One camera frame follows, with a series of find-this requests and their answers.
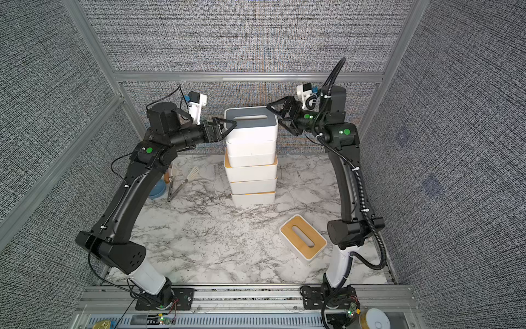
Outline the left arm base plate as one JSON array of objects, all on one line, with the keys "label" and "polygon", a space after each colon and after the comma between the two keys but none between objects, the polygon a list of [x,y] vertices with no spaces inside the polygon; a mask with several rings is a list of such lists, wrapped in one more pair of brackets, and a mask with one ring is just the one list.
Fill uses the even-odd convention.
[{"label": "left arm base plate", "polygon": [[171,299],[164,301],[164,304],[158,301],[149,300],[144,302],[138,300],[135,305],[136,311],[190,311],[195,296],[193,288],[172,288]]}]

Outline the yellow lid tissue box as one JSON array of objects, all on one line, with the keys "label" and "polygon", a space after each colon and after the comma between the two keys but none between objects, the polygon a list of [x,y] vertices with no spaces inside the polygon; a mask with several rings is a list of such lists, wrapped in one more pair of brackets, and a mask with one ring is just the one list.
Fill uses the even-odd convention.
[{"label": "yellow lid tissue box", "polygon": [[231,194],[244,195],[275,192],[277,180],[277,178],[274,178],[269,180],[230,182]]}]

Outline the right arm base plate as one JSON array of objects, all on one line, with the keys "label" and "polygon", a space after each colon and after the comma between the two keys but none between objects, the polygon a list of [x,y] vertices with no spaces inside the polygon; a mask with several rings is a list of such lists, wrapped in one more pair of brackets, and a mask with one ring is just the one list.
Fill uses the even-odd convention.
[{"label": "right arm base plate", "polygon": [[321,310],[325,305],[328,309],[360,308],[360,302],[356,290],[347,286],[342,288],[334,296],[334,289],[323,286],[304,285],[299,288],[305,310]]}]

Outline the grey lid tissue box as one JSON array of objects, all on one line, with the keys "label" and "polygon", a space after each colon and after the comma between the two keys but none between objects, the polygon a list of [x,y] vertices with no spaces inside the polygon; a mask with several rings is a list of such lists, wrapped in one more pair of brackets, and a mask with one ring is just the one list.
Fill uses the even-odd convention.
[{"label": "grey lid tissue box", "polygon": [[227,135],[230,144],[263,143],[278,139],[278,119],[265,106],[229,108],[224,117],[237,126]]},{"label": "grey lid tissue box", "polygon": [[276,140],[273,141],[256,141],[243,143],[226,142],[227,152],[230,156],[256,156],[263,154],[272,154],[276,150]]}]

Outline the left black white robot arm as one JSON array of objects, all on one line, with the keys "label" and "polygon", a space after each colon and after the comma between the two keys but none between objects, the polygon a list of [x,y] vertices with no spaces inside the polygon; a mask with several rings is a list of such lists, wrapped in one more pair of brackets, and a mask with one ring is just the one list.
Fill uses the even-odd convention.
[{"label": "left black white robot arm", "polygon": [[138,287],[128,289],[133,297],[151,308],[169,308],[175,301],[171,281],[146,259],[144,246],[132,242],[137,217],[154,186],[180,152],[198,144],[222,141],[237,122],[215,117],[195,122],[191,115],[171,102],[147,108],[150,127],[145,137],[128,154],[130,163],[110,205],[89,231],[78,233],[75,241],[89,259],[116,268]]}]

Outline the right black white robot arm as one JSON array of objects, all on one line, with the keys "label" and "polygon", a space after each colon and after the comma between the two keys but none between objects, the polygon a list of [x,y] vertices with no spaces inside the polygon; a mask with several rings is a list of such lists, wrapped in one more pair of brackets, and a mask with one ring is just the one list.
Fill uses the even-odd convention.
[{"label": "right black white robot arm", "polygon": [[371,270],[387,264],[386,246],[379,232],[385,226],[369,201],[360,162],[357,127],[346,120],[347,91],[342,86],[324,86],[305,101],[286,96],[267,104],[280,126],[292,135],[312,134],[325,149],[336,175],[341,199],[341,218],[328,222],[327,233],[334,246],[331,263],[319,290],[301,288],[306,307],[340,308],[358,302],[347,282],[354,260]]}]

